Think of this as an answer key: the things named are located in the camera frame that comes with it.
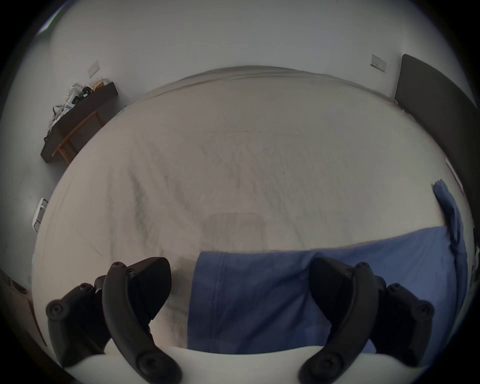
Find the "white bed sheet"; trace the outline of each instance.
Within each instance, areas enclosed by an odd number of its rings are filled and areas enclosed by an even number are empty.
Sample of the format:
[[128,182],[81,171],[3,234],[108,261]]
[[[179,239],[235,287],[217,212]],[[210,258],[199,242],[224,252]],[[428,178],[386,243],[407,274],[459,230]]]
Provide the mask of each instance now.
[[200,251],[341,247],[444,225],[443,179],[472,218],[434,140],[392,101],[330,76],[236,68],[162,87],[109,121],[56,187],[38,234],[33,295],[45,307],[108,271],[167,257],[172,293],[151,322],[186,347]]

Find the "electrical outlet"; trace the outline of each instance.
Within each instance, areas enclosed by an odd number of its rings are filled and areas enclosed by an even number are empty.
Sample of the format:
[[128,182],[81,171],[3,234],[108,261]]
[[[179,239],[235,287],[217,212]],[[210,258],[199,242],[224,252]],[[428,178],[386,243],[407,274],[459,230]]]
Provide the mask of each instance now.
[[88,68],[88,76],[92,77],[95,72],[97,72],[100,69],[100,66],[98,65],[98,60],[95,61],[90,68]]
[[385,70],[387,69],[387,62],[375,55],[372,55],[372,62],[370,63],[370,65],[378,68],[383,72],[385,72]]

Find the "blue fabric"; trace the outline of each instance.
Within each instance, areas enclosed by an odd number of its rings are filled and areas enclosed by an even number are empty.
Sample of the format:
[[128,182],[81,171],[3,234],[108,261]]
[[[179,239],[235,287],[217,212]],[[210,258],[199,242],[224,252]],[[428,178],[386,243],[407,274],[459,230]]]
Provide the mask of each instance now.
[[[435,308],[432,336],[423,359],[432,363],[447,343],[467,289],[463,226],[443,181],[433,189],[449,227],[348,249],[259,254],[202,252],[193,276],[188,348],[250,354],[325,345],[330,323],[308,288],[313,257],[370,264],[387,285],[400,283]],[[375,352],[369,342],[364,352]]]

